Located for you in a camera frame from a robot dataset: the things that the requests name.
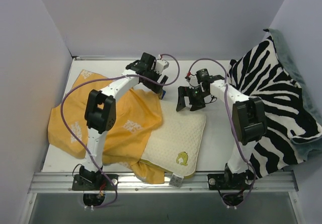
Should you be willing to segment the cream quilted pillow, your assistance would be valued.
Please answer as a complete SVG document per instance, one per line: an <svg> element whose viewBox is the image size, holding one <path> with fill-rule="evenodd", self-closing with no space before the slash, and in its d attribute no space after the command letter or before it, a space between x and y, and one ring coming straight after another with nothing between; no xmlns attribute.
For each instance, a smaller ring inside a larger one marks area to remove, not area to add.
<svg viewBox="0 0 322 224"><path fill-rule="evenodd" d="M187 108L177 112L175 103L163 100L160 106L163 123L151 132L140 161L171 174L169 185L180 188L196 172L206 114Z"/></svg>

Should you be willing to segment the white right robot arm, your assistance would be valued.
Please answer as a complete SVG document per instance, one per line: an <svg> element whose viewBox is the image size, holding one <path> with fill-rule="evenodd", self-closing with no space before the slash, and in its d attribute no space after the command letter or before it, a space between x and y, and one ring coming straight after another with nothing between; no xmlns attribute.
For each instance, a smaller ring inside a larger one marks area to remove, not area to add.
<svg viewBox="0 0 322 224"><path fill-rule="evenodd" d="M251 98L228 83L227 78L211 76L207 69L201 69L194 75L188 73L189 86L178 87L176 111L186 107L189 99L191 111L206 107L205 98L212 96L225 104L235 144L230 159L225 165L223 182L228 188L235 188L241 182L240 174L250 168L250 158L257 142L267 132L264 103Z"/></svg>

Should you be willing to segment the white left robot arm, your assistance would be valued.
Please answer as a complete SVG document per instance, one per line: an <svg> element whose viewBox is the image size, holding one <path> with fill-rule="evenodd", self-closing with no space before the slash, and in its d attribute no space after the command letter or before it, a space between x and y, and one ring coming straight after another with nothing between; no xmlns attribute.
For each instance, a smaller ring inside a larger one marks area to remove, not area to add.
<svg viewBox="0 0 322 224"><path fill-rule="evenodd" d="M91 90L85 110L88 127L88 142L85 162L79 170L79 176L90 189L100 187L103 175L103 150L107 133L116 122L116 103L132 87L144 84L155 93L159 93L168 77L164 76L159 84L156 82L169 63L161 58L143 53L141 59L128 64L123 73L108 86L100 90Z"/></svg>

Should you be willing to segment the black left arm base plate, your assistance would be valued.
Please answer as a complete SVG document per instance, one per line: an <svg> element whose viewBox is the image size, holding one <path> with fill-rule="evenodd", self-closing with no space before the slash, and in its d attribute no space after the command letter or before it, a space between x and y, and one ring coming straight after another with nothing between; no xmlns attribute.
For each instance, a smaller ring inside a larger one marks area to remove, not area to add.
<svg viewBox="0 0 322 224"><path fill-rule="evenodd" d="M73 183L72 183L71 189L73 191L115 190L115 188L118 185L117 182L118 182L119 176L116 174L108 174L107 176L111 179L115 187L113 187L112 184L103 175L100 175L97 181L91 182L81 177L79 174L76 174L73 177Z"/></svg>

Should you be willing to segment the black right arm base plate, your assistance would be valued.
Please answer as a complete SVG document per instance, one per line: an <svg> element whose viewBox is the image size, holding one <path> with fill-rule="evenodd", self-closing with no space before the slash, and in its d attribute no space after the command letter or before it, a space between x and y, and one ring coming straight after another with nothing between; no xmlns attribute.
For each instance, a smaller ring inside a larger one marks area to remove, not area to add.
<svg viewBox="0 0 322 224"><path fill-rule="evenodd" d="M249 190L251 186L251 177L247 174L233 175L232 179L228 180L223 173L208 174L209 190Z"/></svg>

